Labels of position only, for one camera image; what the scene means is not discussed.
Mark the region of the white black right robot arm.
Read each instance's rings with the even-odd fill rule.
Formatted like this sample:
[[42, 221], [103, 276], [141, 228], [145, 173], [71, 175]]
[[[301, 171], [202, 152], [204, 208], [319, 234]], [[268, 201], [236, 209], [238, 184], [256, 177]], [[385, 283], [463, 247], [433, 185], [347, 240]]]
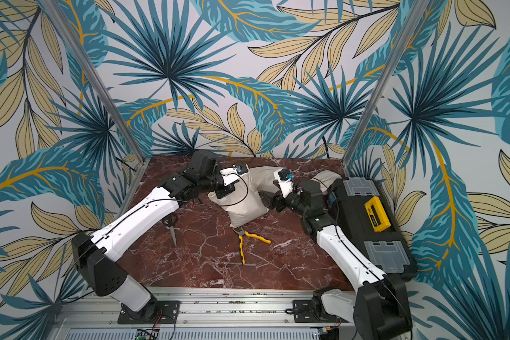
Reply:
[[319, 320], [352, 323], [362, 339], [412, 339], [414, 322], [405, 282], [396, 273], [385, 273], [347, 238], [337, 220], [322, 206], [320, 184], [303, 181], [295, 190], [292, 179], [276, 179], [273, 195], [277, 211], [299, 213], [307, 235], [338, 265], [354, 288], [344, 292], [323, 288], [313, 294], [310, 310]]

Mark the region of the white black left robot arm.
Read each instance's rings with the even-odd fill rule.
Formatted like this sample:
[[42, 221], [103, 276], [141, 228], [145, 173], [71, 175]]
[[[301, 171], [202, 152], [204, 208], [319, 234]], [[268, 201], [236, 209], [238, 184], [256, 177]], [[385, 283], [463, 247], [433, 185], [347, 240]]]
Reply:
[[231, 193], [247, 171], [245, 165], [223, 169], [213, 152], [195, 152], [184, 170], [171, 174], [111, 224], [90, 236], [74, 237], [76, 270], [94, 293], [118, 301], [133, 320], [150, 323], [158, 319], [161, 310], [156, 297], [120, 266], [119, 259], [150, 228], [199, 194]]

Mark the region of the cream cloth soil bag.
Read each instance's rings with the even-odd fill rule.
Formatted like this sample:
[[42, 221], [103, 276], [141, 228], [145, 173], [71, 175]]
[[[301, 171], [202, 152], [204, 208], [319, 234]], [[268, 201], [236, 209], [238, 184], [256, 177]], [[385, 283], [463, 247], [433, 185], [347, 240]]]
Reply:
[[217, 198], [215, 192], [210, 192], [208, 198], [221, 206], [229, 215], [231, 228], [240, 228], [269, 212], [264, 205], [259, 192], [266, 191], [275, 194], [279, 187], [273, 183], [274, 173], [281, 167], [256, 167], [249, 170], [241, 180], [235, 183], [235, 190], [224, 198]]

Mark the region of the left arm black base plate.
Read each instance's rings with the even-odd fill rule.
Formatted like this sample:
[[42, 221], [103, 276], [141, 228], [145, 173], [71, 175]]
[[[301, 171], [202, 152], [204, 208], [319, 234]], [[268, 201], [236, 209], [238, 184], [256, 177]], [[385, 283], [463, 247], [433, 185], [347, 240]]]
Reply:
[[175, 324], [177, 321], [181, 302], [178, 300], [155, 300], [144, 306], [140, 311], [134, 312], [126, 305], [121, 304], [118, 317], [119, 324]]

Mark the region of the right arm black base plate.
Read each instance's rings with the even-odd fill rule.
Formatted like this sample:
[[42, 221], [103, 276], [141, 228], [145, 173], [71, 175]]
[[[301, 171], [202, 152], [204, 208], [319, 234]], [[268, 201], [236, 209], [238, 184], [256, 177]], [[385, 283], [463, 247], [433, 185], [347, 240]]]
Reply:
[[293, 307], [286, 309], [295, 323], [353, 322], [356, 294], [334, 287], [313, 292], [309, 300], [293, 300]]

